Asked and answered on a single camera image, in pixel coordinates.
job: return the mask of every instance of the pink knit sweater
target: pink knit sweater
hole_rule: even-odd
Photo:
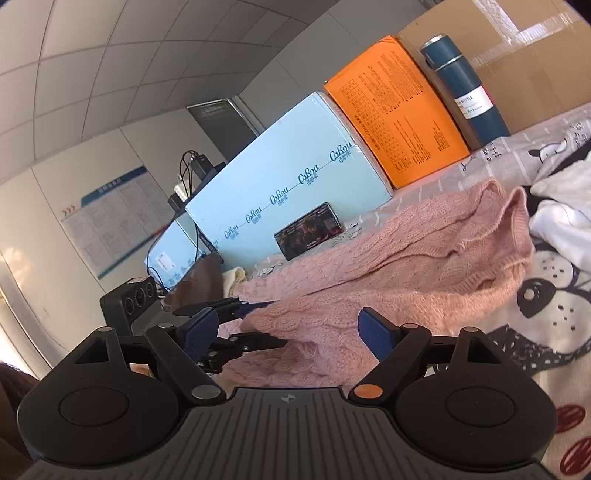
[[[280,300],[242,329],[290,341],[229,362],[224,381],[348,389],[377,363],[357,333],[361,308],[457,334],[516,292],[532,253],[522,189],[507,195],[487,180],[411,206],[373,234],[239,285],[242,300]]]

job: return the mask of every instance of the cartoon dog nose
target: cartoon dog nose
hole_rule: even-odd
[[[517,305],[525,318],[532,318],[552,301],[555,293],[556,287],[552,282],[529,278],[517,291]]]

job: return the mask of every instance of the clear tape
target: clear tape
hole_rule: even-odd
[[[564,11],[524,30],[519,30],[496,0],[472,0],[472,2],[502,38],[502,42],[498,45],[469,59],[470,65],[475,69],[554,35],[581,20],[577,14]]]

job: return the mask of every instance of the thermos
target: thermos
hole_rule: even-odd
[[[480,78],[451,38],[447,35],[433,37],[423,44],[421,53],[450,91],[483,145],[510,135]]]

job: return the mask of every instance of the brown cloth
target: brown cloth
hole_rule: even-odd
[[[17,418],[0,384],[0,480],[18,478],[33,464],[17,428]]]

